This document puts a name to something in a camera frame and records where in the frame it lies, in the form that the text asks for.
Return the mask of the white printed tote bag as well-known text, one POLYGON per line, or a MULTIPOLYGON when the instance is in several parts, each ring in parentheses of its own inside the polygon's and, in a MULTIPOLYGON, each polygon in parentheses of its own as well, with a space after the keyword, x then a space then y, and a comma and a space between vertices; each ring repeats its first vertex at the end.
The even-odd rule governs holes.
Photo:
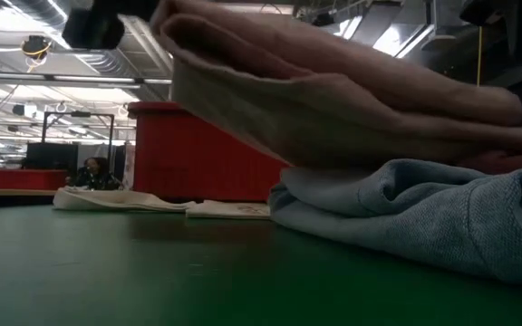
POLYGON ((183 213, 187 218, 220 218, 268 220, 267 204, 226 203, 205 200, 174 204, 142 192, 129 190, 85 190, 78 187, 61 187, 53 198, 53 207, 69 211, 148 211, 183 213))

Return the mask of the pink garment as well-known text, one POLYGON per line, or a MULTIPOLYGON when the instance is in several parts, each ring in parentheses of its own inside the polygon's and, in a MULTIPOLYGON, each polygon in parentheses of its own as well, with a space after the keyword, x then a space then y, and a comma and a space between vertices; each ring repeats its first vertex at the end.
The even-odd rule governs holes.
POLYGON ((150 29, 173 55, 181 108, 291 165, 414 158, 493 174, 522 168, 522 105, 505 89, 201 0, 160 0, 150 29))

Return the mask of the light blue jeans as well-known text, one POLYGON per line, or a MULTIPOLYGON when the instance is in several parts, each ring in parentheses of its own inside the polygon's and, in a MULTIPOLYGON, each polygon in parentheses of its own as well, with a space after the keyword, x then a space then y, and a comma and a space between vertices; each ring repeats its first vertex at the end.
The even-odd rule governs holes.
POLYGON ((435 162, 287 168, 269 195, 279 225, 451 271, 522 284, 522 169, 435 162))

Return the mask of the red plastic laundry bin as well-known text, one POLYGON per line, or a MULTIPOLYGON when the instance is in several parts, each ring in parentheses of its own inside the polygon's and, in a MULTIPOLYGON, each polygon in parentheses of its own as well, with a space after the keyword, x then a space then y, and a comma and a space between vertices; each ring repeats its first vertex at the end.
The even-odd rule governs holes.
POLYGON ((264 202, 286 163, 175 102, 128 105, 136 120, 133 189, 165 200, 264 202))

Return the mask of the grey ceiling pipe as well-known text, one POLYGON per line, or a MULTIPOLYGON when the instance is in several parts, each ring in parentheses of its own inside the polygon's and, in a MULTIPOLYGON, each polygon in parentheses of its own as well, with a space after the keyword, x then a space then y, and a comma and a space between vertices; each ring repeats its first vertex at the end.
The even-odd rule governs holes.
POLYGON ((171 85, 171 79, 126 78, 105 76, 54 75, 19 72, 0 72, 0 84, 35 86, 90 87, 139 89, 141 86, 171 85))

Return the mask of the black screen panel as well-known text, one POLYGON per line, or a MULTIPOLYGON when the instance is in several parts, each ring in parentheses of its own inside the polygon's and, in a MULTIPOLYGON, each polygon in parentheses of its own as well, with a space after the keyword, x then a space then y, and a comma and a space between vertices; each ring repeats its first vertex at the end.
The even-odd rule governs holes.
POLYGON ((29 143, 24 166, 28 169, 74 171, 77 169, 78 146, 61 143, 29 143))

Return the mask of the person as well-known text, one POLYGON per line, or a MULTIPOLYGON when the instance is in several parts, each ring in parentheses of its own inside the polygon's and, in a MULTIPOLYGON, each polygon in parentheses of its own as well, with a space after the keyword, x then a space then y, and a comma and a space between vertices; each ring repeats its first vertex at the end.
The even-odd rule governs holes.
POLYGON ((83 187, 88 190, 120 190, 122 183, 109 170, 106 158, 87 158, 83 166, 73 176, 65 179, 70 187, 83 187))

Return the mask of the red counter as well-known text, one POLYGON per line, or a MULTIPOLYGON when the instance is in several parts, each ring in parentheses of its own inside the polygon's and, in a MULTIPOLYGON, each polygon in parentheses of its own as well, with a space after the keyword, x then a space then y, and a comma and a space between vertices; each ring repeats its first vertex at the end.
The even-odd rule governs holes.
POLYGON ((55 190, 67 177, 66 170, 0 168, 0 189, 55 190))

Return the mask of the green table mat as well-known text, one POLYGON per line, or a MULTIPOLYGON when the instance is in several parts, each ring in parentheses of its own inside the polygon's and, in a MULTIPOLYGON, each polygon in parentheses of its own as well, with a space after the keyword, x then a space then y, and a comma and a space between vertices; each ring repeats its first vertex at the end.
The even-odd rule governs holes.
POLYGON ((267 221, 8 207, 0 326, 522 326, 522 287, 267 221))

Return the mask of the black metal stand frame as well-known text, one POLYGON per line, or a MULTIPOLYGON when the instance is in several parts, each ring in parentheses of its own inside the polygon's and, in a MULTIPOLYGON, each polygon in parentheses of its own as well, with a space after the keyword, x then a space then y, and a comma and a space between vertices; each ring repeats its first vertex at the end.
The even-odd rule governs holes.
POLYGON ((46 133, 49 126, 52 126, 55 122, 52 122, 50 125, 48 124, 48 118, 51 115, 55 115, 57 117, 62 117, 65 115, 69 115, 73 118, 91 118, 91 117, 97 117, 97 118, 109 118, 110 119, 110 126, 109 126, 109 143, 108 143, 108 153, 107 153, 107 159, 111 160, 112 157, 112 140, 113 140, 113 132, 115 127, 115 115, 109 114, 109 113, 92 113, 88 111, 81 111, 76 110, 72 112, 57 112, 57 111, 45 111, 43 113, 43 128, 42 128, 42 134, 41 134, 41 143, 45 143, 46 141, 46 133))

